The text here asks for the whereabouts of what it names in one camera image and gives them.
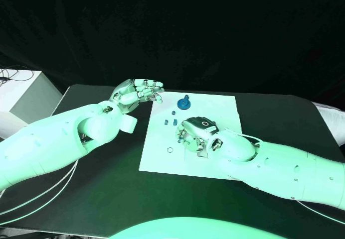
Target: white board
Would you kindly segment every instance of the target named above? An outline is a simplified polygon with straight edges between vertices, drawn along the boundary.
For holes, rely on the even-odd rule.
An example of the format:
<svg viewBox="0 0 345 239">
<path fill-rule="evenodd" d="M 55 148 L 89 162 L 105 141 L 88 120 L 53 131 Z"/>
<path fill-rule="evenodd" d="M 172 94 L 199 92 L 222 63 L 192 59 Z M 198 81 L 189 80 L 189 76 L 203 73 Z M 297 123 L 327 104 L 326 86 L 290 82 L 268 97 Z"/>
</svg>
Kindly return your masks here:
<svg viewBox="0 0 345 239">
<path fill-rule="evenodd" d="M 206 157 L 199 157 L 177 143 L 174 131 L 177 125 L 190 117 L 206 117 L 215 121 L 219 130 L 225 127 L 242 133 L 235 97 L 177 92 L 160 93 L 163 103 L 153 103 L 140 171 L 169 173 L 206 178 L 225 178 L 216 168 L 212 168 Z M 189 96 L 190 108 L 180 110 L 177 101 Z"/>
</svg>

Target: white cable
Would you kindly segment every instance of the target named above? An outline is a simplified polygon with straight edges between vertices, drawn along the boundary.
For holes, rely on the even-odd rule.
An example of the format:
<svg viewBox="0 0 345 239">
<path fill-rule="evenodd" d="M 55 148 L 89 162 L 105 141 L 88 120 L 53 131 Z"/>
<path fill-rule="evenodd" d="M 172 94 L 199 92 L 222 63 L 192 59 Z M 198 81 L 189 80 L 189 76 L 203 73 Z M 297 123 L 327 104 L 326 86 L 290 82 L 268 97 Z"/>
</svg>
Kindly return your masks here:
<svg viewBox="0 0 345 239">
<path fill-rule="evenodd" d="M 0 226 L 4 225 L 4 224 L 7 224 L 7 223 L 11 223 L 11 222 L 14 222 L 14 221 L 17 221 L 17 220 L 20 220 L 20 219 L 23 219 L 23 218 L 26 218 L 27 216 L 30 216 L 30 215 L 32 215 L 37 210 L 40 210 L 40 209 L 50 203 L 50 201 L 59 196 L 59 194 L 60 194 L 62 190 L 65 189 L 65 187 L 66 187 L 66 185 L 68 185 L 68 183 L 69 183 L 69 180 L 71 180 L 71 178 L 72 178 L 72 176 L 73 176 L 73 172 L 75 172 L 75 169 L 76 169 L 76 164 L 78 164 L 78 160 L 75 161 L 72 174 L 71 174 L 71 176 L 69 176 L 69 179 L 68 179 L 68 181 L 66 181 L 66 184 L 65 184 L 63 188 L 59 190 L 59 192 L 56 193 L 56 195 L 53 196 L 53 198 L 52 198 L 33 212 L 30 212 L 29 214 L 23 215 L 20 218 L 16 218 L 16 219 L 13 219 L 13 220 L 4 222 L 4 223 L 0 223 Z"/>
<path fill-rule="evenodd" d="M 27 202 L 24 202 L 23 204 L 20 204 L 19 206 L 16 206 L 14 208 L 8 209 L 7 211 L 1 212 L 0 215 L 11 212 L 13 210 L 19 209 L 20 207 L 23 207 L 26 204 L 29 204 L 33 200 L 36 200 L 39 197 L 42 197 L 59 184 L 60 182 L 63 181 L 63 179 L 66 178 L 66 176 L 71 174 L 73 168 L 76 166 L 76 162 L 72 166 L 72 168 L 69 169 L 69 172 L 66 173 L 66 175 L 63 176 L 63 178 L 59 180 L 59 182 L 43 192 L 40 193 L 33 199 L 30 199 Z"/>
<path fill-rule="evenodd" d="M 343 222 L 338 221 L 336 219 L 330 218 L 329 216 L 323 215 L 322 213 L 319 213 L 317 211 L 314 211 L 312 208 L 309 208 L 299 200 L 296 200 L 309 210 L 312 210 L 314 213 L 317 213 L 319 215 L 322 215 L 323 217 L 326 217 L 327 219 L 333 220 L 335 222 L 340 223 L 345 225 Z"/>
</svg>

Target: small blue piece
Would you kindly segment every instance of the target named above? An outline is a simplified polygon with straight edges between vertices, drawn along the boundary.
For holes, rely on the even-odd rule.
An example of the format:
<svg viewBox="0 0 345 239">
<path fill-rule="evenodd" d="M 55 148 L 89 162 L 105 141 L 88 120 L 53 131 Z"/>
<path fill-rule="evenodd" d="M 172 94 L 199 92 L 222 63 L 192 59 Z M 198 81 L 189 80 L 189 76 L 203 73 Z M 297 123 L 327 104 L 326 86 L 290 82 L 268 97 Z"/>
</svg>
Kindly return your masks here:
<svg viewBox="0 0 345 239">
<path fill-rule="evenodd" d="M 177 108 L 182 110 L 187 110 L 190 107 L 189 96 L 186 95 L 183 99 L 177 101 Z"/>
</svg>

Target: blue object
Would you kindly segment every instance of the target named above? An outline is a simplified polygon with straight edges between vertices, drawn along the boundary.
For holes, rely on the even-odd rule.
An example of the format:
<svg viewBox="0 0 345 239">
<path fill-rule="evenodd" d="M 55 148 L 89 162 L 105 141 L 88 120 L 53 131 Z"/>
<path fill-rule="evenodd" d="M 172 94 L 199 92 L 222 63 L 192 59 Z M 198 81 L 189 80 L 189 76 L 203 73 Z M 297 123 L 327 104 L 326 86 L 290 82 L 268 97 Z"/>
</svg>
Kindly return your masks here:
<svg viewBox="0 0 345 239">
<path fill-rule="evenodd" d="M 183 99 L 177 101 L 177 108 L 182 110 L 187 110 L 190 107 L 189 96 L 186 95 Z"/>
</svg>

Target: robotic hand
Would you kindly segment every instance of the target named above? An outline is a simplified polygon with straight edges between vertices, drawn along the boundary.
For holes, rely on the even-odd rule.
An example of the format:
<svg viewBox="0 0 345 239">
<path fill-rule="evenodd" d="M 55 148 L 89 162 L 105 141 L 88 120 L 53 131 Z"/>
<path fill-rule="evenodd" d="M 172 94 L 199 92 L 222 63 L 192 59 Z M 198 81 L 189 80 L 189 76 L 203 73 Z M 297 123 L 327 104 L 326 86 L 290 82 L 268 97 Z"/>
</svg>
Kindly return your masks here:
<svg viewBox="0 0 345 239">
<path fill-rule="evenodd" d="M 125 115 L 140 102 L 161 103 L 163 84 L 127 80 L 111 98 L 47 117 L 0 143 L 0 191 L 21 180 L 49 173 L 109 142 L 118 131 L 133 133 L 137 119 Z"/>
<path fill-rule="evenodd" d="M 345 210 L 345 164 L 293 147 L 264 142 L 202 117 L 186 119 L 176 138 L 190 152 L 206 150 L 224 176 L 291 200 Z"/>
</svg>

